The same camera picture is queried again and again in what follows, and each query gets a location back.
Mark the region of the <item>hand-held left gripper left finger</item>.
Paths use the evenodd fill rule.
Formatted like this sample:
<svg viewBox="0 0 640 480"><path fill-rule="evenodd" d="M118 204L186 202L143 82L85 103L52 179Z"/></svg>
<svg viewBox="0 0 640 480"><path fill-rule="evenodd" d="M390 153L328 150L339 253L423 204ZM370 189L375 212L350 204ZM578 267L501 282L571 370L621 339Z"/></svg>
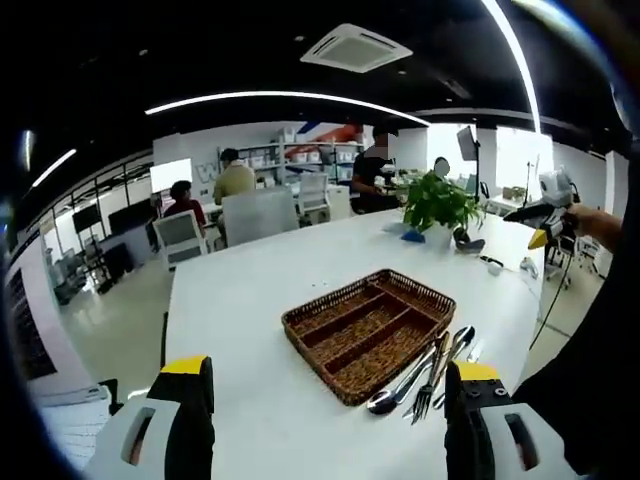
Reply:
<svg viewBox="0 0 640 480"><path fill-rule="evenodd" d="M98 433L86 479L209 479L215 429L211 358L165 365Z"/></svg>

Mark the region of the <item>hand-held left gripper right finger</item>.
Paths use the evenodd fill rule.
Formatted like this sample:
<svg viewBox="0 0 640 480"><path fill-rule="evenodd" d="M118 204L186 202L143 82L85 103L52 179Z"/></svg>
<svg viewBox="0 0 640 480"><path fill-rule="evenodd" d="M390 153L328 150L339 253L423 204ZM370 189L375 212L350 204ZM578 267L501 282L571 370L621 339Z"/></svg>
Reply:
<svg viewBox="0 0 640 480"><path fill-rule="evenodd" d="M564 442L535 410L512 401L496 370L447 365L444 446L449 479L577 479Z"/></svg>

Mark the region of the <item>person's right hand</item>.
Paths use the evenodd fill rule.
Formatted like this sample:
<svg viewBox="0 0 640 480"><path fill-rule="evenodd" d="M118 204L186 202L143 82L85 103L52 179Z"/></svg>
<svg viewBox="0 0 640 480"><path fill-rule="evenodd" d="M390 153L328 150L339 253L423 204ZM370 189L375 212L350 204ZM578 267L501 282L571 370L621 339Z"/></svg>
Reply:
<svg viewBox="0 0 640 480"><path fill-rule="evenodd" d="M574 230L578 236L590 235L592 231L593 221L597 218L599 210L583 205L582 203L572 204L566 215L574 224Z"/></svg>

